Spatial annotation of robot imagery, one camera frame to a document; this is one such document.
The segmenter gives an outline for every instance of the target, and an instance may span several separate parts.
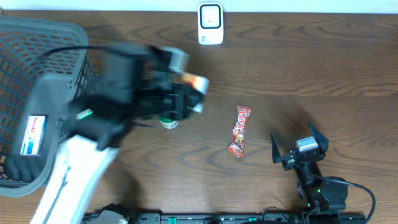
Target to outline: label on basket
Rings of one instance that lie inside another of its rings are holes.
[[[39,153],[45,122],[45,116],[29,116],[24,141],[22,142],[21,155],[36,156]]]

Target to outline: white wall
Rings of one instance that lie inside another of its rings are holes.
[[[196,11],[198,0],[0,0],[3,9]],[[219,0],[226,12],[398,13],[398,0]]]

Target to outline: candy bar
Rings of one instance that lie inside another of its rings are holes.
[[[236,115],[236,123],[232,129],[233,142],[228,147],[228,151],[239,158],[243,158],[244,151],[244,132],[246,130],[246,123],[250,116],[251,107],[237,105],[238,114]]]

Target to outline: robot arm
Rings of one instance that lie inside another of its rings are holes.
[[[70,135],[58,147],[52,175],[31,223],[81,222],[134,118],[188,117],[204,94],[192,85],[171,82],[173,73],[181,75],[186,57],[170,48],[143,49],[131,44],[112,48],[112,54],[105,56],[104,73],[95,82],[97,93],[69,102],[65,128]],[[155,65],[149,80],[144,79],[148,62]]]
[[[271,134],[272,161],[282,163],[285,171],[294,169],[297,177],[298,194],[306,199],[308,210],[297,216],[299,223],[368,223],[376,207],[376,198],[366,187],[347,182],[341,177],[322,177],[318,161],[322,161],[329,148],[329,140],[311,123],[308,122],[312,136],[296,142],[296,149],[290,154],[281,156],[276,141]],[[346,209],[348,186],[359,187],[372,197],[372,209],[366,219],[349,217],[344,220],[341,210]]]

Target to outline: wooden table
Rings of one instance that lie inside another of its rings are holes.
[[[210,79],[203,114],[130,133],[90,211],[112,202],[174,213],[304,207],[295,172],[272,163],[269,133],[288,150],[311,120],[330,140],[322,174],[371,189],[371,223],[397,222],[398,15],[225,13],[224,42],[202,46],[191,12],[3,13],[74,22],[91,44],[178,47],[190,54],[187,71]],[[253,107],[243,160],[227,152],[237,103]],[[1,222],[28,222],[42,192],[0,198]],[[368,214],[371,198],[350,187],[346,203]]]

